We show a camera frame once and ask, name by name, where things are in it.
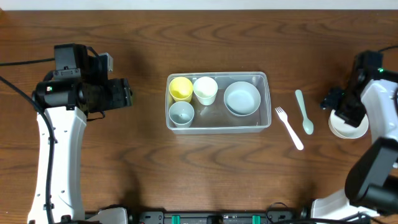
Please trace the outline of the white plastic bowl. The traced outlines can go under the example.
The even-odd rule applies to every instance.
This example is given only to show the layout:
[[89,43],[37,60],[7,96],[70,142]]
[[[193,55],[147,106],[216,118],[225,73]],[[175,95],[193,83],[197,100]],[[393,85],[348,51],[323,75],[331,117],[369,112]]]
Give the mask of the white plastic bowl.
[[345,123],[343,119],[335,114],[335,110],[332,110],[328,120],[328,125],[331,132],[342,139],[357,139],[366,134],[369,127],[368,116],[365,115],[361,124],[355,128]]

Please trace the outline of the mint green plastic spoon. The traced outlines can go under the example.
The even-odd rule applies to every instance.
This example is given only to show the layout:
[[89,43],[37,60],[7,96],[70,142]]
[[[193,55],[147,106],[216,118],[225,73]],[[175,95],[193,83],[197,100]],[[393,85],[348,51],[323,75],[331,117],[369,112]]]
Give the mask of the mint green plastic spoon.
[[314,132],[314,125],[309,120],[309,118],[307,116],[307,111],[306,111],[306,108],[305,108],[305,102],[304,102],[302,91],[301,90],[296,90],[295,91],[295,96],[296,96],[298,105],[300,107],[300,110],[301,110],[302,116],[303,116],[303,123],[302,123],[303,129],[308,135],[311,135]]

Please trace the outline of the white plastic fork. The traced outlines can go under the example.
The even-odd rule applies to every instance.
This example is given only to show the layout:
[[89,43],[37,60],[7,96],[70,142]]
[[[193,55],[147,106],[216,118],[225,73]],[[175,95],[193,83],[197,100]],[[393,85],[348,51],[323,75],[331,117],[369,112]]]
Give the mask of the white plastic fork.
[[276,110],[276,113],[277,113],[278,117],[280,118],[280,120],[285,124],[285,127],[287,128],[287,130],[290,134],[290,137],[292,138],[292,140],[295,144],[295,147],[299,151],[302,151],[304,149],[304,145],[303,145],[302,141],[300,140],[300,138],[295,133],[295,131],[292,129],[292,127],[288,121],[287,113],[281,107],[276,107],[275,110]]

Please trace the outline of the yellow plastic cup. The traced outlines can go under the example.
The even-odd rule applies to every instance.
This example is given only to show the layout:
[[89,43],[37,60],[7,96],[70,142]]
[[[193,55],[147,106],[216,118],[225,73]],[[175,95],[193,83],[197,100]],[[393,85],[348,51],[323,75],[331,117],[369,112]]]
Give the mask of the yellow plastic cup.
[[178,101],[191,102],[193,95],[193,83],[185,77],[174,78],[169,84],[169,92],[172,98]]

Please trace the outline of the grey plastic cup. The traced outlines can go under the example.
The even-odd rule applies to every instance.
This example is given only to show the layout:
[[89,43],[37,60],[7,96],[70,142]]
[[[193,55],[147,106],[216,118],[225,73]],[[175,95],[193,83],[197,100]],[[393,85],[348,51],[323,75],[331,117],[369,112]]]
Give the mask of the grey plastic cup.
[[186,101],[178,101],[169,108],[169,118],[177,128],[189,128],[194,116],[193,106]]

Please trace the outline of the white plastic cup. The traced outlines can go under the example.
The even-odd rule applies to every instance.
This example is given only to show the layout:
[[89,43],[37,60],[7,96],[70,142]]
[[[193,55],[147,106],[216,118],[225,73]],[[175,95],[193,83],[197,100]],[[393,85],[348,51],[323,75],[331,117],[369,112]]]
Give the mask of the white plastic cup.
[[218,91],[217,82],[211,77],[201,77],[193,84],[193,92],[204,106],[211,105]]

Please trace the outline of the grey plastic bowl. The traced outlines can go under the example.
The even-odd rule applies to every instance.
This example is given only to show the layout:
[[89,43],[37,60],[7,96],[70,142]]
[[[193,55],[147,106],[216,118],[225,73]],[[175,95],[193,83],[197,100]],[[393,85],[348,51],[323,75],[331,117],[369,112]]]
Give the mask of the grey plastic bowl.
[[231,114],[249,116],[259,109],[261,94],[253,84],[234,82],[225,89],[223,100]]

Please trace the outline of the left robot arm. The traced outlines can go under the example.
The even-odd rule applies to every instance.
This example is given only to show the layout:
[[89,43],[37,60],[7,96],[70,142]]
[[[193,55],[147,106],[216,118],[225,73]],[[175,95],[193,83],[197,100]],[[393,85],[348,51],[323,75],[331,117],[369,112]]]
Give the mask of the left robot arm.
[[129,223],[122,206],[88,216],[80,190],[81,147],[90,113],[132,105],[125,78],[110,79],[113,58],[92,47],[54,47],[55,69],[37,84],[32,100],[40,134],[39,164],[28,223]]

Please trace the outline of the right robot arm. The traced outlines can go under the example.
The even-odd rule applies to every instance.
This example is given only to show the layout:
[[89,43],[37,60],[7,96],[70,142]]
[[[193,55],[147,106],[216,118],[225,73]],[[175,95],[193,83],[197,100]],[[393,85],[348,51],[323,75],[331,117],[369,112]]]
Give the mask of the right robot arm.
[[351,168],[345,187],[304,208],[296,223],[370,223],[397,213],[397,72],[382,66],[384,50],[357,54],[345,90],[332,88],[321,102],[357,128],[368,118],[371,147]]

